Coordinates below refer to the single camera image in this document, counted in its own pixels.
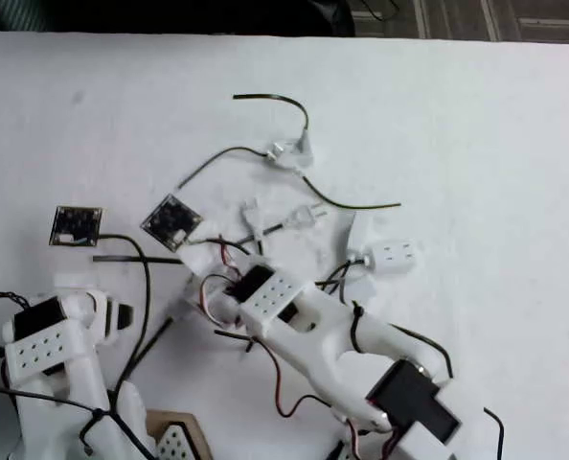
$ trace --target white tablecloth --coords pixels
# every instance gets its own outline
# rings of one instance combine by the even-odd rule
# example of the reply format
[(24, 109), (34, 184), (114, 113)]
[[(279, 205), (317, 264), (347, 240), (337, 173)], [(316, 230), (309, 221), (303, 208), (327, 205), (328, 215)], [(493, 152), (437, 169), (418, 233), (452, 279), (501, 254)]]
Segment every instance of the white tablecloth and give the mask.
[[(55, 207), (102, 206), (103, 231), (167, 256), (139, 223), (177, 180), (217, 150), (262, 149), (299, 132), (296, 109), (231, 100), (242, 92), (306, 105), (317, 158), (309, 175), (325, 192), (403, 203), (376, 213), (375, 232), (413, 240), (420, 263), (380, 279), (370, 308), (450, 350), (476, 403), (504, 420), (504, 458), (569, 458), (569, 46), (0, 34), (0, 290), (32, 295), (74, 274), (142, 306), (139, 266), (89, 262), (129, 248), (48, 247)], [(248, 197), (260, 196), (273, 221), (316, 201), (243, 153), (180, 196), (211, 208), (232, 238), (243, 234), (237, 207)], [(332, 210), (318, 228), (275, 235), (270, 254), (321, 278), (343, 257), (350, 219)], [(154, 330), (187, 273), (152, 271)], [(0, 342), (13, 312), (0, 302)], [(280, 419), (268, 357), (185, 317), (134, 375), (146, 406), (193, 412), (216, 459), (325, 458), (341, 432), (330, 413), (309, 403)], [(111, 351), (109, 380), (130, 346)], [(347, 359), (359, 394), (385, 368)], [(307, 390), (285, 367), (284, 405)], [(0, 396), (2, 412), (0, 458), (18, 435)], [(493, 459), (496, 439), (487, 418), (468, 458)]]

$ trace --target black cable tie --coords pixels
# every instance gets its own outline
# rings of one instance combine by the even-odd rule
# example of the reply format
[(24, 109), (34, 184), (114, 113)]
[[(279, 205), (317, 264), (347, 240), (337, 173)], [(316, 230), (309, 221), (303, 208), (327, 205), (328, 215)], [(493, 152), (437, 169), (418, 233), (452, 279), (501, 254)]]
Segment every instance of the black cable tie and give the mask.
[(351, 343), (356, 352), (363, 353), (363, 350), (361, 350), (359, 344), (357, 343), (357, 326), (359, 325), (359, 319), (361, 319), (361, 316), (363, 316), (363, 313), (365, 311), (363, 310), (363, 307), (357, 304), (356, 301), (354, 300), (353, 300), (353, 305), (354, 307), (353, 307), (353, 323), (351, 324)]

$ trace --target white plastic part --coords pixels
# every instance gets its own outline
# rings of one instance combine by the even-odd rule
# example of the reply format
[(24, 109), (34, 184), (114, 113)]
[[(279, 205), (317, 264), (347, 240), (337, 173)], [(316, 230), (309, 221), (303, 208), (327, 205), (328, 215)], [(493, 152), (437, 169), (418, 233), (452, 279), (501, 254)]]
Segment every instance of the white plastic part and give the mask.
[(180, 425), (170, 425), (157, 445), (159, 460), (199, 460), (191, 449), (187, 433)]
[[(11, 388), (57, 396), (88, 407), (109, 409), (109, 399), (95, 351), (94, 337), (87, 330), (89, 309), (85, 293), (59, 298), (68, 319), (6, 345)], [(47, 369), (62, 365), (51, 375)], [(60, 460), (68, 458), (78, 444), (82, 427), (91, 413), (67, 404), (17, 398), (22, 444), (14, 453), (18, 460)], [(136, 436), (154, 452), (154, 441), (146, 433), (146, 410), (132, 385), (121, 390), (119, 409)], [(87, 443), (101, 458), (141, 460), (144, 458), (119, 427), (108, 417), (99, 421), (86, 436)]]
[(306, 204), (295, 208), (295, 210), (283, 220), (283, 227), (296, 230), (310, 228), (316, 224), (317, 219), (326, 215), (327, 211), (323, 203)]
[[(297, 312), (286, 323), (279, 314), (292, 302)], [(339, 375), (337, 360), (353, 350), (350, 308), (313, 283), (301, 282), (278, 270), (242, 304), (240, 311), (248, 332), (303, 374), (335, 412), (355, 420), (359, 428), (390, 428), (386, 414), (360, 398)], [(442, 355), (436, 350), (367, 312), (359, 320), (357, 341), (367, 353), (393, 360), (407, 357), (421, 364), (430, 377), (444, 368)]]
[(279, 168), (298, 171), (312, 166), (314, 155), (307, 129), (297, 140), (274, 142), (267, 151), (267, 158)]
[(416, 262), (412, 243), (409, 241), (379, 241), (368, 247), (370, 269), (374, 273), (405, 273)]
[(364, 258), (372, 221), (372, 214), (367, 211), (354, 213), (346, 245), (346, 257), (349, 261), (354, 262)]
[(416, 422), (396, 444), (393, 460), (451, 460), (453, 451)]

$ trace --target connector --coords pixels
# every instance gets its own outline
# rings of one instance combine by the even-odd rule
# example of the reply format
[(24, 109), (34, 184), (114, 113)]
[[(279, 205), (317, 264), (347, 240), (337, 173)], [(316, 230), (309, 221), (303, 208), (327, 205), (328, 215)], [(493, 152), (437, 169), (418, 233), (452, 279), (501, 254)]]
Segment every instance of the connector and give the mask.
[(263, 213), (256, 198), (246, 200), (242, 204), (242, 216), (250, 227), (256, 242), (263, 240)]
[(327, 211), (325, 211), (323, 203), (299, 206), (283, 220), (283, 228), (294, 228), (296, 230), (310, 228), (316, 224), (317, 219), (326, 215)]
[(409, 241), (379, 241), (368, 247), (369, 267), (374, 273), (403, 273), (415, 264)]

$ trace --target red wire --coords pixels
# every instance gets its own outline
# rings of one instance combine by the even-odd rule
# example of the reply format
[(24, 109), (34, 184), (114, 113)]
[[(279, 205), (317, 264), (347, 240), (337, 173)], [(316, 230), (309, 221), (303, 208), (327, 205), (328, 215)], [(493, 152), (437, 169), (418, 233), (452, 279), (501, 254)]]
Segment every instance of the red wire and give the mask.
[(293, 408), (289, 412), (284, 412), (283, 408), (281, 407), (281, 383), (283, 380), (283, 376), (282, 376), (282, 372), (281, 372), (281, 366), (278, 363), (276, 356), (272, 353), (272, 351), (269, 348), (267, 348), (267, 346), (263, 342), (261, 342), (256, 337), (253, 337), (253, 340), (255, 342), (259, 343), (263, 347), (263, 349), (267, 352), (269, 357), (272, 358), (272, 362), (274, 363), (274, 367), (276, 368), (276, 391), (274, 392), (274, 402), (276, 404), (276, 410), (278, 411), (278, 413), (281, 417), (284, 417), (286, 419), (288, 419), (289, 417), (292, 417), (303, 400), (315, 400), (318, 403), (325, 405), (326, 407), (331, 407), (331, 404), (329, 404), (326, 401), (323, 401), (318, 396), (308, 394), (308, 395), (304, 395), (302, 398), (297, 400), (297, 402), (293, 405)]

